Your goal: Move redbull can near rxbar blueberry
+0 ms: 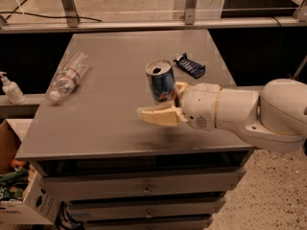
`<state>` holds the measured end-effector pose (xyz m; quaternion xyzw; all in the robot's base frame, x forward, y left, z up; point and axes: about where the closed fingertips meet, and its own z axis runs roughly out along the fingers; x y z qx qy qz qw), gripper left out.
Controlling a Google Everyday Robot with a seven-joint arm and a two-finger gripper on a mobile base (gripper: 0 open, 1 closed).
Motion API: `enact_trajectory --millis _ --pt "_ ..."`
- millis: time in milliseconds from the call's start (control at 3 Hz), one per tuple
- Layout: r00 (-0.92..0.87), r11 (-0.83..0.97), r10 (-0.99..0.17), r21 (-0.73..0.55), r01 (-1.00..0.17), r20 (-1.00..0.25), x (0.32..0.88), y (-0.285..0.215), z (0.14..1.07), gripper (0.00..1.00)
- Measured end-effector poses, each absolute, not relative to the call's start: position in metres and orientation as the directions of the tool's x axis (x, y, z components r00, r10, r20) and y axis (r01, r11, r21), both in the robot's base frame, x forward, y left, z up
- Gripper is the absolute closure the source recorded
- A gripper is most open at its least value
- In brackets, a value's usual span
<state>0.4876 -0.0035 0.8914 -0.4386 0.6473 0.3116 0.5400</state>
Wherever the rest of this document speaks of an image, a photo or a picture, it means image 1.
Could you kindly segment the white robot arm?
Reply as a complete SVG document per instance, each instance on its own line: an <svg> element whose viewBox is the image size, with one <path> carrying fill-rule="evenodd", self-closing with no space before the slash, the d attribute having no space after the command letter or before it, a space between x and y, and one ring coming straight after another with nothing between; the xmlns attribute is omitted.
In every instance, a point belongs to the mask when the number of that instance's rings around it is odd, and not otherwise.
<svg viewBox="0 0 307 230"><path fill-rule="evenodd" d="M218 84L177 84L179 104L173 101L139 107L150 124L195 129L228 130L262 150L290 153L307 140L307 84L277 79L260 91L223 88Z"/></svg>

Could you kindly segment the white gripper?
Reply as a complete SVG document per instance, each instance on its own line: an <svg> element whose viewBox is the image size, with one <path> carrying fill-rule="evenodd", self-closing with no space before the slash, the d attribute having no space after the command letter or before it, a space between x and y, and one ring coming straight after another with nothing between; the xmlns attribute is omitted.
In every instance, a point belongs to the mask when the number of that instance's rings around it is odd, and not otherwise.
<svg viewBox="0 0 307 230"><path fill-rule="evenodd" d="M176 82L180 107L139 107L137 113L146 123L176 127L185 123L195 129L211 131L215 128L216 102L222 88L218 84Z"/></svg>

